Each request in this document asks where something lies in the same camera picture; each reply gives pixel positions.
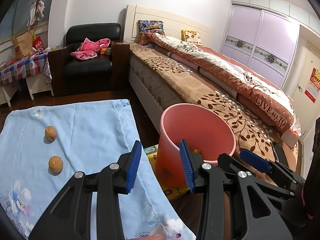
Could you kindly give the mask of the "left hand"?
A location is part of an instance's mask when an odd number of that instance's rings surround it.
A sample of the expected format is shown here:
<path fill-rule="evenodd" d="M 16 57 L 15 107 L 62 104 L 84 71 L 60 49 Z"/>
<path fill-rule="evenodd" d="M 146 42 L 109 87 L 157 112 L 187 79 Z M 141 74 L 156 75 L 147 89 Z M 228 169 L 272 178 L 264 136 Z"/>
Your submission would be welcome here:
<path fill-rule="evenodd" d="M 161 234 L 155 234 L 155 235 L 149 235 L 146 237 L 132 238 L 130 240 L 165 240 L 165 237 Z"/>

